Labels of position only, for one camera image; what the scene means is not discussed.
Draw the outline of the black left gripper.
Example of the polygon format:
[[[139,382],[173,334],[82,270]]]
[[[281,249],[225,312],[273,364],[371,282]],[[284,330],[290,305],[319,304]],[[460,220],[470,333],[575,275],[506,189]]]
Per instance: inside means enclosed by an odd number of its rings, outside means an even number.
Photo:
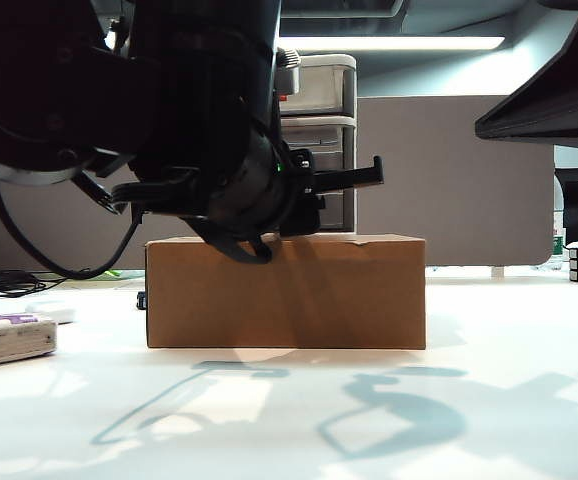
[[[253,210],[261,208],[262,212],[253,220],[245,216],[242,236],[315,234],[321,228],[320,210],[325,206],[318,193],[384,182],[380,156],[373,157],[370,167],[316,172],[311,150],[291,150],[277,139],[271,139],[270,143],[273,154],[270,184],[253,205]],[[112,189],[112,202],[128,203],[142,212],[154,214],[205,214],[209,196],[198,181],[177,179],[119,184]]]

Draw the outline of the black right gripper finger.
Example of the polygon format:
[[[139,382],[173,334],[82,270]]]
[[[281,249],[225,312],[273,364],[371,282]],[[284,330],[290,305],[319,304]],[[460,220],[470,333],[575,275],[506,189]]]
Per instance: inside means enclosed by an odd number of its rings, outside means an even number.
[[[475,122],[475,134],[578,148],[578,19],[552,59]]]

